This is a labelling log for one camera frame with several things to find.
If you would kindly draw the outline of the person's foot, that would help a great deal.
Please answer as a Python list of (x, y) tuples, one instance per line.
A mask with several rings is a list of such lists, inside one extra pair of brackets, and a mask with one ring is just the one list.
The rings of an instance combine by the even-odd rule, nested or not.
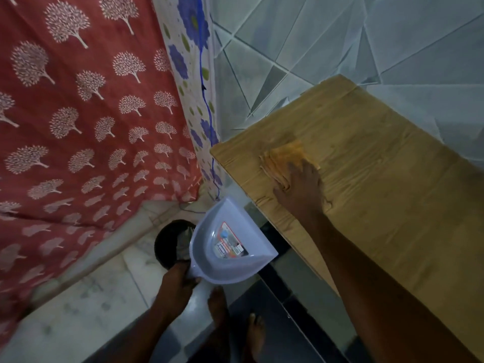
[(230, 318), (226, 294), (221, 286), (217, 286), (211, 291), (208, 299), (208, 309), (215, 331), (228, 335)]
[(258, 363), (266, 337), (265, 322), (262, 316), (251, 312), (248, 317), (244, 348), (244, 363)]

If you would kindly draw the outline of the person's left hand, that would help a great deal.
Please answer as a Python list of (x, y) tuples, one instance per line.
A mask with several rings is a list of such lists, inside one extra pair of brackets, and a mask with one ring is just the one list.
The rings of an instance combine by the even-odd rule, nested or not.
[(161, 311), (167, 324), (171, 324), (185, 310), (194, 289), (178, 289), (173, 280), (172, 268), (164, 274), (154, 306)]

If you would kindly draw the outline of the grey plastic dustpan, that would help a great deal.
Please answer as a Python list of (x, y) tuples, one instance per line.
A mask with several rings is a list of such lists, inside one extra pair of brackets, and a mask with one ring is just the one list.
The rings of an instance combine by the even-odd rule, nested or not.
[(214, 285), (242, 282), (273, 261), (278, 252), (232, 196), (210, 208), (196, 225), (190, 245), (189, 279)]

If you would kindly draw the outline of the person's right foot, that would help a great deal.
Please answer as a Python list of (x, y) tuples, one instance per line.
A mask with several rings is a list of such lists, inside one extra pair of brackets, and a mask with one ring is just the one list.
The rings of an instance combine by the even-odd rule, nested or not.
[(258, 363), (266, 337), (265, 322), (262, 316), (251, 312), (248, 317), (244, 348), (244, 363)]

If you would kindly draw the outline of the person's right hand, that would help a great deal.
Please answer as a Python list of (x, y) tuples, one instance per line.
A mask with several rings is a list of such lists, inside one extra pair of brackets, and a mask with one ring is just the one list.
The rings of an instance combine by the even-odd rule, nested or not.
[(316, 168), (303, 159), (300, 166), (289, 163), (288, 170), (289, 189), (283, 190), (278, 184), (273, 190), (278, 203), (300, 223), (324, 217), (321, 179)]

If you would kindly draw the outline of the wooden table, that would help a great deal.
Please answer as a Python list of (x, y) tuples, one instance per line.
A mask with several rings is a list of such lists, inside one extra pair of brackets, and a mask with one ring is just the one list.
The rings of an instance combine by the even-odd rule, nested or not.
[(336, 293), (260, 166), (293, 140), (320, 167), (336, 228), (484, 363), (484, 172), (342, 75), (214, 145), (216, 162)]

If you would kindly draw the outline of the red tree-print curtain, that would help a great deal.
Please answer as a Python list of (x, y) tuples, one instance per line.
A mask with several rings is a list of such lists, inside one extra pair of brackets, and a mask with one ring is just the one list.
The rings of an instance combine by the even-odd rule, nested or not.
[(0, 0), (0, 348), (36, 287), (200, 180), (152, 0)]

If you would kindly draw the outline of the black round bin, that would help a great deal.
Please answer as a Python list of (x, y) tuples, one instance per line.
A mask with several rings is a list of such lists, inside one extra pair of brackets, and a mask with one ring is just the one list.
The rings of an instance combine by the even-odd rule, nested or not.
[(179, 261), (190, 260), (189, 246), (196, 225), (188, 220), (173, 220), (155, 238), (154, 255), (165, 269)]

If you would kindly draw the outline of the person's right forearm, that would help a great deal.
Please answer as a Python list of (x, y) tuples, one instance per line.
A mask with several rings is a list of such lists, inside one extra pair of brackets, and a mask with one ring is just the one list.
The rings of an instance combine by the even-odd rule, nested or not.
[(321, 253), (375, 363), (480, 363), (421, 302), (344, 237), (322, 211), (299, 222)]

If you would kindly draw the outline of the white blue-flower curtain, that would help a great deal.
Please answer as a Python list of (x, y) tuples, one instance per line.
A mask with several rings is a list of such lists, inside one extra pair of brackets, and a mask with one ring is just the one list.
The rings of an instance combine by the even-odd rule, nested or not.
[(197, 165), (215, 201), (225, 175), (212, 157), (221, 141), (216, 116), (215, 33), (209, 0), (152, 0), (164, 38)]

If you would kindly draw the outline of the person's left foot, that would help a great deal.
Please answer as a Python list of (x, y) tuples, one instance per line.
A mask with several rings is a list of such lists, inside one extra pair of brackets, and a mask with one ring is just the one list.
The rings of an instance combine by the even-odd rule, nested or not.
[(215, 331), (228, 335), (230, 318), (226, 294), (221, 286), (217, 286), (211, 291), (208, 299), (208, 309)]

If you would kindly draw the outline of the person's left forearm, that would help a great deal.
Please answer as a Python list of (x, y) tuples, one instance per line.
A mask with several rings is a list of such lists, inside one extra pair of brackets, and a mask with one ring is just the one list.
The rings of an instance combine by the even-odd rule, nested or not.
[(93, 363), (169, 363), (181, 351), (169, 324), (165, 314), (153, 306), (98, 352)]

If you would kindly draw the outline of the orange cleaning cloth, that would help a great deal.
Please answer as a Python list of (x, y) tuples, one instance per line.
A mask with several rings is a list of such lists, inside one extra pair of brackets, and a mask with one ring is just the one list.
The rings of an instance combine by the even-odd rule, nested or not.
[[(283, 190), (289, 189), (289, 163), (300, 166), (301, 161), (305, 159), (316, 168), (318, 173), (320, 170), (319, 164), (306, 153), (300, 140), (294, 140), (288, 144), (272, 148), (264, 152), (260, 159), (263, 171), (276, 182), (276, 185), (281, 185)], [(322, 199), (323, 211), (328, 212), (333, 208), (333, 202), (323, 194), (323, 191)]]

